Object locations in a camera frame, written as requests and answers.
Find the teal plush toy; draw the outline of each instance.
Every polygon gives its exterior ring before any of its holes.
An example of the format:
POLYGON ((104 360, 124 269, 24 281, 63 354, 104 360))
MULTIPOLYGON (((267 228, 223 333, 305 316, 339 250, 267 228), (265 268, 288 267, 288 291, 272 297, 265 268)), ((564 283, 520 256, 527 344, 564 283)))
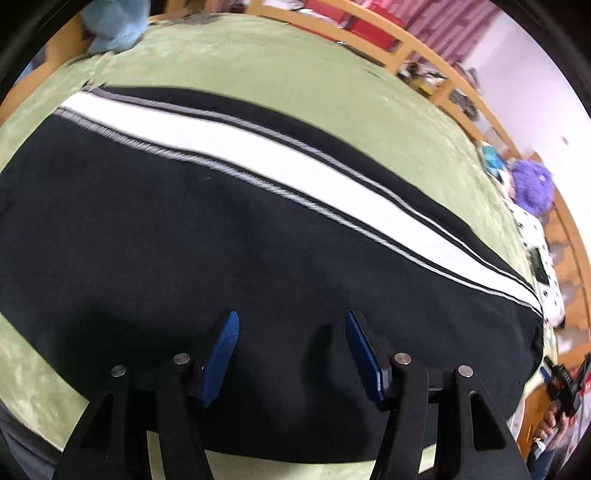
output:
POLYGON ((80 14, 96 36, 88 53, 118 53, 133 48, 148 28, 150 0, 94 0, 80 14))

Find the white stripe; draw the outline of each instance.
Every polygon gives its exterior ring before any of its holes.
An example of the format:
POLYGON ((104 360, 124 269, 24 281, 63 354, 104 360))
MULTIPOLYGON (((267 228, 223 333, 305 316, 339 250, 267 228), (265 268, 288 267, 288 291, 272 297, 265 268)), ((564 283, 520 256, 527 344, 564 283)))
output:
POLYGON ((406 208, 409 212, 413 212, 415 215, 418 215, 423 220, 432 224, 435 228, 439 229, 440 231, 447 234, 449 237, 453 238, 463 248, 465 248, 470 253, 472 253, 472 255, 477 257, 480 262, 485 263, 486 265, 493 268, 494 270, 497 270, 497 272, 503 274, 506 277, 513 278, 514 280, 516 280, 517 282, 522 284, 524 287, 528 288, 530 291, 534 291, 532 286, 529 285, 528 283, 526 283, 525 281, 523 281, 522 279, 511 274, 510 272, 500 269, 496 265, 493 265, 490 262, 488 262, 486 259, 482 258, 473 249, 471 249, 468 245, 466 245, 462 240, 460 240, 458 237, 453 235, 453 233, 445 230, 441 225, 439 225, 437 222, 435 222, 432 218, 429 218, 426 215, 423 215, 418 210, 415 210, 411 205, 409 205, 407 202, 405 202, 399 195, 395 194, 392 190, 387 189, 386 187, 384 187, 380 183, 373 181, 372 179, 370 179, 370 178, 366 177, 365 175, 359 173, 358 171, 350 168, 349 166, 341 163, 340 161, 336 160, 335 158, 331 157, 330 155, 327 155, 326 153, 318 150, 317 148, 311 147, 300 140, 296 140, 295 138, 291 138, 288 135, 284 135, 282 133, 275 132, 274 130, 271 130, 269 128, 262 127, 257 124, 253 124, 252 122, 249 122, 248 120, 244 120, 242 118, 237 118, 232 115, 227 115, 225 113, 212 112, 212 111, 208 111, 208 110, 196 109, 196 108, 191 108, 191 107, 187 107, 187 106, 175 105, 173 103, 157 102, 156 100, 147 100, 145 98, 138 98, 138 97, 133 97, 133 96, 129 96, 129 95, 121 95, 119 93, 108 92, 107 90, 103 90, 100 87, 92 87, 91 89, 86 90, 86 91, 91 92, 94 95, 103 96, 104 98, 108 98, 108 99, 112 99, 112 100, 121 100, 122 102, 130 102, 130 103, 134 103, 136 105, 146 106, 149 108, 163 108, 163 109, 172 110, 173 112, 186 113, 189 115, 207 116, 209 118, 219 119, 219 120, 225 121, 225 122, 231 122, 239 127, 254 129, 264 135, 270 135, 274 138, 277 138, 278 140, 282 140, 282 141, 286 141, 288 143, 291 143, 295 147, 302 148, 303 150, 306 150, 310 154, 316 155, 316 156, 322 158, 324 161, 327 161, 331 165, 333 165, 341 170, 344 170, 347 173, 357 177, 359 180, 363 180, 364 182, 369 183, 371 186, 376 187, 379 190, 382 190, 385 194, 387 194, 388 196, 395 199, 402 207, 406 208))
POLYGON ((297 150, 249 131, 79 92, 64 107, 136 138, 202 152, 259 173, 359 219, 431 262, 540 309, 536 296, 476 261, 397 205, 297 150))

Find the purple plush toy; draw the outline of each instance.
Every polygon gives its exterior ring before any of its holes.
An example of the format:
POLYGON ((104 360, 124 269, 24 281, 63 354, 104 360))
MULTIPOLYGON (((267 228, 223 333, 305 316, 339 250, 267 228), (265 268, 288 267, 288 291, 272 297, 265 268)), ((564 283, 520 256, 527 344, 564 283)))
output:
POLYGON ((533 160, 517 160, 511 173, 517 205, 536 217, 550 210, 554 201, 554 183, 546 167, 533 160))

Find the wooden headboard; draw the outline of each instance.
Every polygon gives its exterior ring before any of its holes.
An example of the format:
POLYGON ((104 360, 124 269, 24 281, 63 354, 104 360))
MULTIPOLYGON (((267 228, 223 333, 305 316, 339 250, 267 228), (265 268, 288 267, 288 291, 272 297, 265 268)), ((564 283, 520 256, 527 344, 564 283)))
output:
MULTIPOLYGON (((536 153, 530 159, 542 162, 536 153)), ((564 325, 566 328, 579 327, 581 330, 590 328, 591 265, 589 264, 589 256, 573 216, 558 190, 555 192, 554 204, 550 210, 548 223, 544 227, 544 233, 548 244, 558 242, 565 245, 564 258, 555 265, 558 283, 571 282, 577 287, 574 300, 566 305, 564 325)), ((589 351, 591 351, 591 341, 559 354, 558 362, 567 368, 577 368, 583 361, 584 355, 589 351)), ((550 399, 543 386, 535 390, 525 401, 524 421, 517 439, 524 459, 529 454, 533 432, 549 405, 550 399)))
MULTIPOLYGON (((447 76, 447 80, 431 95, 430 102, 451 116, 471 139, 484 140, 485 137, 478 127, 449 98, 450 94, 456 88, 460 89, 478 108, 481 115, 488 120, 491 128, 498 134, 508 151, 515 157, 519 156, 513 140, 503 128, 498 118, 484 103, 478 92, 474 90, 472 85, 456 69, 449 65, 434 50, 427 47, 405 29, 354 2, 349 0, 320 1, 338 8, 353 17, 360 18, 392 35, 398 41, 395 51, 392 53, 385 51, 344 28, 339 28, 318 18, 265 5, 263 0, 250 0, 246 13, 287 22, 298 27, 303 27, 313 33, 318 33, 323 37, 345 42, 355 50, 380 62, 386 70, 393 74, 398 73, 403 62, 412 54, 419 54, 447 76)), ((192 5, 192 3, 189 0, 167 0, 164 14, 156 15, 151 20, 182 17, 189 13, 187 5, 192 5)), ((215 10, 217 0, 204 0, 203 5, 205 11, 215 10)), ((57 68, 87 50, 88 42, 82 39, 82 32, 82 26, 77 16, 50 40, 47 44, 46 63, 13 87, 2 105, 0 105, 0 125, 57 68)))

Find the metal screw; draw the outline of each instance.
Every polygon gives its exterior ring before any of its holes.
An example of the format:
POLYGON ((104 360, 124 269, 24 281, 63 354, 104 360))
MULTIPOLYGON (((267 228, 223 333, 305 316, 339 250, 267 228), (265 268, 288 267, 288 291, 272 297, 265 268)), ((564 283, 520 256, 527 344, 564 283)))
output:
POLYGON ((394 355, 394 360, 400 365, 408 365, 411 361, 410 355, 407 353, 397 353, 394 355))
POLYGON ((177 365, 185 365, 189 363, 191 356, 188 353, 177 353, 173 360, 177 365))
POLYGON ((127 372, 125 365, 115 365, 113 368, 111 368, 111 376, 115 378, 123 377, 125 372, 127 372))
POLYGON ((460 367, 457 369, 457 372, 466 378, 470 378, 472 375, 474 375, 474 370, 467 365, 460 365, 460 367))

